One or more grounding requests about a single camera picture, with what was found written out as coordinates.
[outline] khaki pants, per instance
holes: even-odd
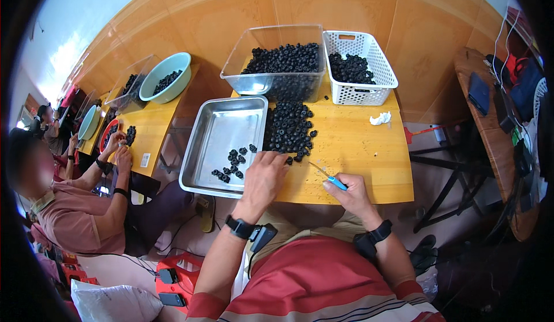
[[[271,223],[273,227],[277,229],[277,234],[254,256],[251,266],[254,266],[254,263],[273,253],[281,246],[301,237],[325,235],[327,237],[333,237],[351,243],[354,239],[354,235],[366,232],[366,229],[362,225],[362,220],[348,211],[345,211],[344,215],[342,215],[342,217],[331,227],[318,227],[316,229],[301,230],[288,222],[278,211],[273,210],[270,206],[265,211],[264,215],[261,216],[257,224],[267,223]],[[252,256],[252,252],[250,251],[251,246],[252,242],[246,243],[246,253],[248,254],[248,258]]]

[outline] blue-handled knife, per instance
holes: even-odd
[[[334,176],[330,176],[329,174],[325,173],[325,171],[323,171],[320,167],[317,167],[316,165],[314,165],[312,162],[309,162],[308,163],[312,166],[314,166],[315,168],[317,168],[317,170],[319,170],[320,172],[322,172],[323,174],[325,174],[327,176],[327,180],[329,180],[330,182],[332,182],[333,184],[335,184],[335,186],[337,186],[338,188],[340,188],[341,190],[344,190],[346,191],[348,189],[348,187],[346,187],[342,182],[340,182],[338,179],[336,179]]]

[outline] striped shirt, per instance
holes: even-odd
[[[226,304],[192,296],[188,322],[444,321],[419,284],[392,291],[353,244],[318,235],[281,247],[255,263],[243,293]]]

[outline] white fan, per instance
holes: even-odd
[[[538,119],[538,110],[541,108],[541,99],[544,94],[548,91],[546,88],[546,78],[542,78],[538,81],[537,87],[535,88],[535,96],[533,97],[533,117]]]

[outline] plastic stool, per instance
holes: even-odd
[[[188,252],[183,252],[180,255],[171,256],[160,261],[158,263],[158,266],[156,266],[156,271],[159,272],[161,269],[174,268],[177,272],[177,277],[179,281],[175,284],[164,284],[160,278],[156,278],[156,292],[157,293],[180,293],[184,298],[185,306],[184,307],[174,306],[174,308],[186,314],[188,313],[190,298],[194,293],[194,287],[196,286],[196,282],[198,281],[198,275],[200,275],[200,270],[197,270],[195,272],[189,272],[188,270],[184,270],[183,268],[177,266],[177,263],[179,263],[180,261],[185,261],[187,263],[194,264],[197,267],[202,266],[202,260],[195,258],[193,255],[191,255]]]

